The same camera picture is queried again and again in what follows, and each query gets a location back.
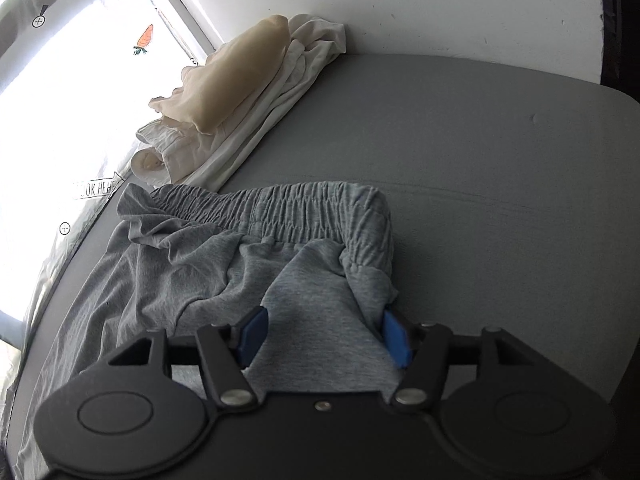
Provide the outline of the grey sweatpants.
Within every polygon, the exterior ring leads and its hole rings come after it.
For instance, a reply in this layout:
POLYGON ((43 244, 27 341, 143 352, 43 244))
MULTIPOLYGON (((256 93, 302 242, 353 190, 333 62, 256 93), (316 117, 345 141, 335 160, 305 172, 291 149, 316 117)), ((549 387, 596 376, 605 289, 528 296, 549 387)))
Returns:
POLYGON ((390 396, 400 373, 378 333, 392 283, 384 194, 310 182, 217 194, 129 185, 119 225, 70 306, 29 405, 144 330, 191 336, 254 307, 268 336, 246 378, 269 391, 390 396))

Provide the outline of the white folded garment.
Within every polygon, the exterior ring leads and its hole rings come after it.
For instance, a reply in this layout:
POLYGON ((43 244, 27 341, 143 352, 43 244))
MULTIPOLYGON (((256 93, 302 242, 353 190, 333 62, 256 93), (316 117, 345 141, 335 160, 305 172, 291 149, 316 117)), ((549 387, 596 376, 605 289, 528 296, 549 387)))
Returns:
POLYGON ((342 23, 298 14, 288 18, 288 29, 291 42, 280 70, 213 133, 200 133, 160 113, 141 127, 137 137, 143 146, 130 160, 134 175, 154 188, 188 184, 220 190, 321 71, 347 50, 342 23))

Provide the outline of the beige folded garment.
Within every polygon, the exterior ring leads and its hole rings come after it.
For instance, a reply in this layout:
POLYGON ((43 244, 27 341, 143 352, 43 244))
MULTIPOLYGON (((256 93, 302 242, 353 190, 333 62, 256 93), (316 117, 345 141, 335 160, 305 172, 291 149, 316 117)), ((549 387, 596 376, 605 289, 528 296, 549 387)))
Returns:
POLYGON ((181 86, 150 101, 157 113, 211 134, 254 91, 280 70, 291 42, 288 19, 271 15, 209 55, 203 65, 186 67, 181 86))

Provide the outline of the white printed curtain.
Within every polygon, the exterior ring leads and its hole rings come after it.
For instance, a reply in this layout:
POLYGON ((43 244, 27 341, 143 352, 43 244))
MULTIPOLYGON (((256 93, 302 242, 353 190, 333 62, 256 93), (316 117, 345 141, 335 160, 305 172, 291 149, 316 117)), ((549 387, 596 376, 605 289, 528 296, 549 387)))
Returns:
POLYGON ((124 183, 149 99, 209 45, 180 0, 1 0, 1 338, 26 346, 124 183))

